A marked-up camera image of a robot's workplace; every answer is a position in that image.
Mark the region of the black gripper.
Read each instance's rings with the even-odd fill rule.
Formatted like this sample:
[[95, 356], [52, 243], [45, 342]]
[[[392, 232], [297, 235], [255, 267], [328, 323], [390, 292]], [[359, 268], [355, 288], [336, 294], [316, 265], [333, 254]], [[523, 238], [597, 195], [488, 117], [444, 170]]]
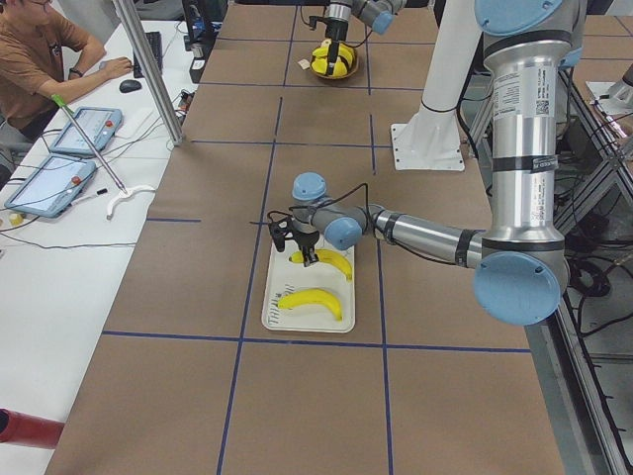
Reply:
[[302, 254], [303, 266], [308, 267], [317, 263], [315, 246], [318, 242], [318, 231], [310, 233], [294, 231], [294, 240]]
[[347, 32], [347, 20], [326, 18], [325, 37], [331, 40], [327, 47], [326, 75], [332, 75], [334, 69], [336, 73], [347, 72], [347, 57], [344, 45], [339, 44], [337, 51], [337, 42], [344, 42], [347, 38]]

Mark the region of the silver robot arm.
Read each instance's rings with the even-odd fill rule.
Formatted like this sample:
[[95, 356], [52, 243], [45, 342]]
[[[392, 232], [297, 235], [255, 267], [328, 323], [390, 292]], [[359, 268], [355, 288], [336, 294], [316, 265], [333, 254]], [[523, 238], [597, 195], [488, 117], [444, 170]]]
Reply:
[[334, 72], [340, 46], [346, 40], [351, 16], [360, 20], [373, 32], [382, 35], [394, 17], [406, 6], [407, 0], [336, 0], [325, 9], [325, 37], [330, 39], [327, 50], [326, 76]]
[[583, 1], [449, 1], [439, 23], [418, 112], [392, 130], [398, 169], [444, 168], [470, 66], [480, 56], [492, 76], [492, 224], [460, 230], [376, 205], [342, 208], [323, 178], [300, 174], [278, 248], [298, 245], [304, 266], [325, 240], [344, 250], [365, 234], [475, 272], [480, 306], [499, 321], [530, 326], [558, 308], [569, 282], [564, 238], [553, 223], [556, 84], [582, 52]]

